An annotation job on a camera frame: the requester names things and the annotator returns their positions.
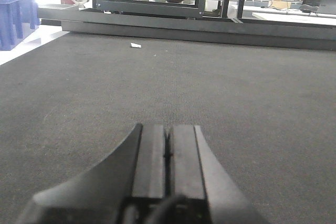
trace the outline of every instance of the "white table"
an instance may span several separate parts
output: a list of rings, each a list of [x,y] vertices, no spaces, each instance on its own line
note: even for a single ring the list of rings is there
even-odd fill
[[[228,17],[233,18],[236,17],[238,10],[238,5],[230,5],[228,8]],[[271,14],[280,14],[280,15],[297,15],[297,16],[310,16],[310,17],[320,17],[320,18],[335,18],[335,14],[324,14],[324,13],[318,13],[317,15],[312,13],[303,13],[302,11],[298,9],[274,9],[274,8],[261,8],[259,6],[244,6],[245,12],[251,12],[251,13],[271,13]]]
[[[280,22],[307,23],[336,26],[335,18],[324,18],[314,16],[283,15],[274,13],[252,13],[252,15],[262,20],[273,20]]]
[[[32,51],[33,49],[40,47],[67,33],[67,31],[62,31],[62,27],[60,26],[40,25],[36,31],[30,34],[11,51],[0,51],[0,65],[13,60],[29,51]]]

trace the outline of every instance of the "black platform edge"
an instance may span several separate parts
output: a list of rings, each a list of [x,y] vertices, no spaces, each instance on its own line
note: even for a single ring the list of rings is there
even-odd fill
[[[244,19],[235,23],[231,19],[186,20],[54,9],[39,9],[39,17],[62,20],[64,31],[87,34],[336,51],[336,27],[327,25],[308,27]]]
[[[110,155],[68,181],[33,195],[16,224],[114,223],[131,196],[142,124]]]

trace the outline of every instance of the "blue box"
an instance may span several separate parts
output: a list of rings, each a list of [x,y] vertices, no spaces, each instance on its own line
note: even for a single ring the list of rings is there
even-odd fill
[[[35,0],[0,0],[0,50],[9,51],[38,28]]]

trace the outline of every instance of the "carpeted platform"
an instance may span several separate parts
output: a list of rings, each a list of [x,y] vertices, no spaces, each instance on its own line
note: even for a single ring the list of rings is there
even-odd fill
[[[0,66],[0,109],[0,223],[136,122],[201,125],[269,221],[336,222],[334,52],[68,34]]]

